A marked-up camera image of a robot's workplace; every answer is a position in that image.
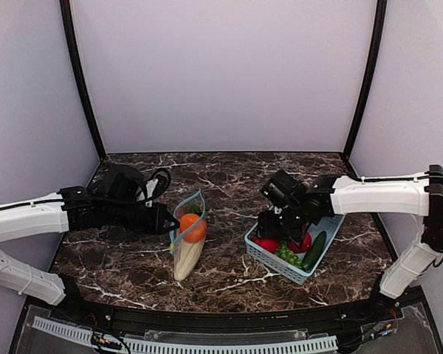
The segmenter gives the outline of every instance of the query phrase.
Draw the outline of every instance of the orange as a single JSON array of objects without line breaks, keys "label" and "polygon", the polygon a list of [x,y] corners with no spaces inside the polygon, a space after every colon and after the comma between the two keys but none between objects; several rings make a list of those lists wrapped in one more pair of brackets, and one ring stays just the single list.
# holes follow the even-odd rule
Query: orange
[{"label": "orange", "polygon": [[[180,233],[182,234],[189,227],[199,221],[200,217],[197,214],[185,214],[180,218]],[[184,241],[189,243],[199,242],[207,234],[207,223],[205,220],[197,225],[195,229],[184,236]]]}]

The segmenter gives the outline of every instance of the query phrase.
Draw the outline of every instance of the light blue basket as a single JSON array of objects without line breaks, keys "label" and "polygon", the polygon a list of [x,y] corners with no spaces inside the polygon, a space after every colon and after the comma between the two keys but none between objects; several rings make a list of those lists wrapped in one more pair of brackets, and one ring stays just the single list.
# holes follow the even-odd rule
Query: light blue basket
[{"label": "light blue basket", "polygon": [[[317,238],[320,232],[326,232],[326,243],[325,248],[323,249],[323,253],[318,259],[315,266],[309,272],[302,271],[301,269],[293,266],[292,264],[289,264],[275,254],[267,251],[266,249],[263,249],[262,247],[252,242],[251,239],[256,233],[256,228],[258,224],[254,225],[251,230],[244,236],[244,240],[246,241],[247,245],[246,253],[248,253],[251,257],[257,259],[264,265],[268,266],[272,270],[277,271],[279,274],[284,275],[286,278],[289,278],[291,281],[302,285],[310,276],[315,273],[315,270],[325,256],[325,253],[328,251],[328,248],[332,244],[334,237],[338,233],[338,230],[340,229],[344,218],[344,215],[337,215],[333,218],[323,218],[318,225],[311,225],[309,227],[308,233],[310,234],[310,236],[312,236],[312,242],[315,240],[315,238]],[[297,257],[299,257],[300,259],[303,259],[304,256],[305,253],[297,255]]]}]

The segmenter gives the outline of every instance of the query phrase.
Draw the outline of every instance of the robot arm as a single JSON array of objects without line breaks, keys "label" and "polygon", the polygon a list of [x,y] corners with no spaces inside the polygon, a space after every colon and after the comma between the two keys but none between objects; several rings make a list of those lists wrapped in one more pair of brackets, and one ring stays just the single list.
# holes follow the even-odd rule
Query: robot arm
[{"label": "robot arm", "polygon": [[443,169],[387,178],[319,177],[310,186],[278,171],[261,189],[280,212],[258,216],[260,237],[302,241],[310,223],[353,212],[424,216],[425,231],[381,276],[380,293],[396,299],[437,258],[443,257]]},{"label": "robot arm", "polygon": [[[179,227],[165,204],[154,199],[171,182],[165,170],[145,180],[135,169],[112,165],[103,180],[89,188],[71,187],[42,198],[0,206],[0,243],[31,235],[124,226],[149,234]],[[0,249],[0,285],[59,304],[76,292],[73,279],[39,271],[6,255]]]}]

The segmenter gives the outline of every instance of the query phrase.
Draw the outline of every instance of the white perforated rail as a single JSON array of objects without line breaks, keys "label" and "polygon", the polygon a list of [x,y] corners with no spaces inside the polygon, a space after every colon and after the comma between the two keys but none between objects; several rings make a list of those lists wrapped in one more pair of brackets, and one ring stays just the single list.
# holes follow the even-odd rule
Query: white perforated rail
[{"label": "white perforated rail", "polygon": [[[90,337],[92,332],[84,328],[73,327],[38,316],[35,317],[33,328],[91,347]],[[123,340],[130,347],[132,354],[310,354],[326,353],[337,349],[336,336],[285,343],[238,346],[170,344],[127,338]],[[122,348],[119,352],[116,350],[108,351],[126,353],[125,348]]]}]

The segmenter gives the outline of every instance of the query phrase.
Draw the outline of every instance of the red vegetable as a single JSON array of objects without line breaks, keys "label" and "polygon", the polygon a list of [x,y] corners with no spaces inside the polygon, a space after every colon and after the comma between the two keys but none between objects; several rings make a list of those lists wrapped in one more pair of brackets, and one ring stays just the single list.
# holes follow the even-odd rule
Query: red vegetable
[{"label": "red vegetable", "polygon": [[302,244],[289,241],[287,243],[287,245],[294,253],[304,253],[304,252],[307,252],[309,250],[309,248],[312,246],[312,238],[306,232],[305,238],[303,239]]},{"label": "red vegetable", "polygon": [[276,240],[274,238],[257,238],[253,237],[253,242],[261,246],[263,249],[266,249],[267,251],[274,253],[276,249],[279,247],[279,240]]}]

